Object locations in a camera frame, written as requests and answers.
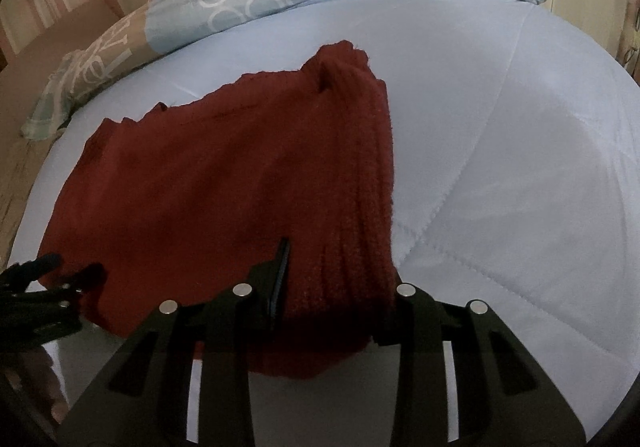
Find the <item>dark red knitted sweater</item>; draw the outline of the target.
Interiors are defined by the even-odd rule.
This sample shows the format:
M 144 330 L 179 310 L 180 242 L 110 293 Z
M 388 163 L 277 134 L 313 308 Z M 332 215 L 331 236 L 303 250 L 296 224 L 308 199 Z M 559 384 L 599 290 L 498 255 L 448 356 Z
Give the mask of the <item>dark red knitted sweater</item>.
M 393 135 L 364 51 L 322 46 L 294 71 L 244 74 L 197 102 L 105 120 L 67 178 L 41 241 L 54 287 L 99 263 L 84 316 L 127 337 L 166 300 L 212 300 L 291 244 L 291 356 L 264 375 L 308 379 L 362 351 L 369 311 L 393 301 Z

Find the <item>beige padded headboard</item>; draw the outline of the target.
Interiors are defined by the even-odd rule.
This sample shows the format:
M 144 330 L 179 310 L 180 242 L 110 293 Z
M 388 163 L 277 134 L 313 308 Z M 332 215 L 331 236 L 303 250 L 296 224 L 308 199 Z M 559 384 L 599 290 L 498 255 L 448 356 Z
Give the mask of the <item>beige padded headboard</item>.
M 102 0 L 91 0 L 36 37 L 1 71 L 2 154 L 17 140 L 20 127 L 62 58 L 88 48 L 118 20 Z

